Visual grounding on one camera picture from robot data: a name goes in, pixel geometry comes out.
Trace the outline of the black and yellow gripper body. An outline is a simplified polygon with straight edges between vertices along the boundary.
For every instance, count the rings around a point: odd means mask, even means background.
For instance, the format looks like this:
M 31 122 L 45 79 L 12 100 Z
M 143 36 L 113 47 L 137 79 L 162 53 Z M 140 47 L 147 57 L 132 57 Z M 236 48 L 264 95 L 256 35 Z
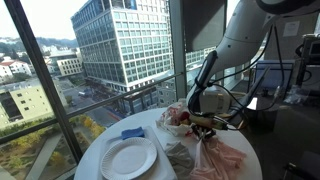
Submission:
M 200 116 L 189 117 L 191 129 L 199 140 L 209 139 L 216 134 L 217 130 L 227 130 L 227 123 L 215 118 L 206 118 Z

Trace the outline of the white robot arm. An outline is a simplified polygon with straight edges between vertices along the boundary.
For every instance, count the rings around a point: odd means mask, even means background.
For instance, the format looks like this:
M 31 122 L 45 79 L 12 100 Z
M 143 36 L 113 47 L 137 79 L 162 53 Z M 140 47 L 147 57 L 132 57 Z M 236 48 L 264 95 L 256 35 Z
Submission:
M 226 28 L 225 34 L 206 57 L 194 85 L 186 97 L 193 132 L 201 139 L 214 135 L 213 127 L 205 121 L 226 113 L 232 96 L 215 85 L 214 74 L 230 67 L 242 65 L 257 53 L 266 33 L 280 18 L 300 16 L 319 10 L 320 0 L 240 0 Z

